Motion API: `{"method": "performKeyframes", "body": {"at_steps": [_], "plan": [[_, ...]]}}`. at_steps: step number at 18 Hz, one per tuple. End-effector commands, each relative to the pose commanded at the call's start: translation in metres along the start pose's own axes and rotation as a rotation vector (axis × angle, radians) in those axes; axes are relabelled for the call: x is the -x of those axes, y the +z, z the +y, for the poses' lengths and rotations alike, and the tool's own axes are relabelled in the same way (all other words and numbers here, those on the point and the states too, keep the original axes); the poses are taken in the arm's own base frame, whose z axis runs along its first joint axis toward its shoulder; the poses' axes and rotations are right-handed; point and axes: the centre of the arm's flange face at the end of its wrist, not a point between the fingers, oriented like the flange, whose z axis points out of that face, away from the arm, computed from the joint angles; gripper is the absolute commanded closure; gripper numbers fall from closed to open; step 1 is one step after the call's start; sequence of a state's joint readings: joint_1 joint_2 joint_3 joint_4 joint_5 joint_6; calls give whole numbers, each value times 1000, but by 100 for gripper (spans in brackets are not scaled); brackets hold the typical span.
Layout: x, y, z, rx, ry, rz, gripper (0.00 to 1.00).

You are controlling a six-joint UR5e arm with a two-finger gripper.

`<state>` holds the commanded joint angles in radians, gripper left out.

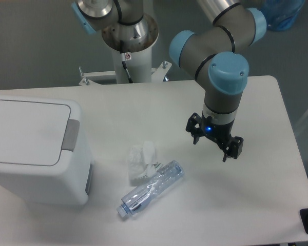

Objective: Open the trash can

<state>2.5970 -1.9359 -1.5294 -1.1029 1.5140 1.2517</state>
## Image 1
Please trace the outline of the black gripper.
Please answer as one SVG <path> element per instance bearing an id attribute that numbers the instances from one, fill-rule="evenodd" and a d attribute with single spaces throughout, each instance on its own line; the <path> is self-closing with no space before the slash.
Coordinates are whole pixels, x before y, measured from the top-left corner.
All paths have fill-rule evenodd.
<path id="1" fill-rule="evenodd" d="M 193 144 L 196 145 L 201 137 L 213 141 L 223 151 L 223 162 L 228 158 L 237 159 L 242 152 L 244 139 L 239 136 L 232 137 L 231 130 L 235 117 L 225 119 L 224 115 L 202 116 L 193 113 L 187 121 L 185 130 L 191 134 Z"/>

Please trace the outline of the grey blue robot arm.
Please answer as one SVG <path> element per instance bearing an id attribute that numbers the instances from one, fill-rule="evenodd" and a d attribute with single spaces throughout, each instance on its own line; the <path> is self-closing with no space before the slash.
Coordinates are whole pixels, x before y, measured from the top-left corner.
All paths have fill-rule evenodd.
<path id="1" fill-rule="evenodd" d="M 243 139 L 232 136 L 231 130 L 249 73 L 239 52 L 265 35 L 266 20 L 261 11 L 246 9 L 239 1 L 199 1 L 199 5 L 212 28 L 203 34 L 182 31 L 169 46 L 172 61 L 205 91 L 202 113 L 188 119 L 186 130 L 194 143 L 206 137 L 225 159 L 236 159 Z M 150 81 L 151 56 L 140 61 L 137 54 L 152 48 L 158 26 L 145 14 L 142 1 L 75 1 L 71 6 L 85 31 L 101 32 L 112 49 L 118 83 Z"/>

